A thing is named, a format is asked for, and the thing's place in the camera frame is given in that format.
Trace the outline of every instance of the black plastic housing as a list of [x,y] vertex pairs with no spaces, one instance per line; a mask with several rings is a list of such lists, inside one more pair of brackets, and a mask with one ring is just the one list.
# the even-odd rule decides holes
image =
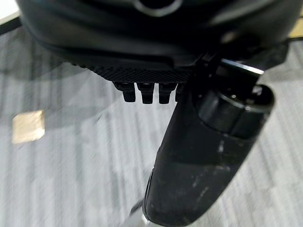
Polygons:
[[241,60],[271,48],[287,39],[302,6],[302,0],[183,0],[178,10],[151,17],[136,2],[17,0],[23,25],[43,47],[131,83],[184,83],[205,52]]
[[177,104],[158,151],[143,212],[166,227],[187,226],[217,200],[248,155],[273,106],[266,86],[255,104],[210,89]]

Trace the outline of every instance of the gray striped carpet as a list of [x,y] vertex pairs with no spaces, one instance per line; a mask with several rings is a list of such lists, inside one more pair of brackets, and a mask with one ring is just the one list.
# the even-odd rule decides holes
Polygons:
[[[262,78],[277,105],[199,227],[303,227],[303,43]],[[22,29],[0,37],[0,227],[117,227],[143,196],[175,103],[128,104]],[[12,118],[45,110],[46,134],[11,143]]]

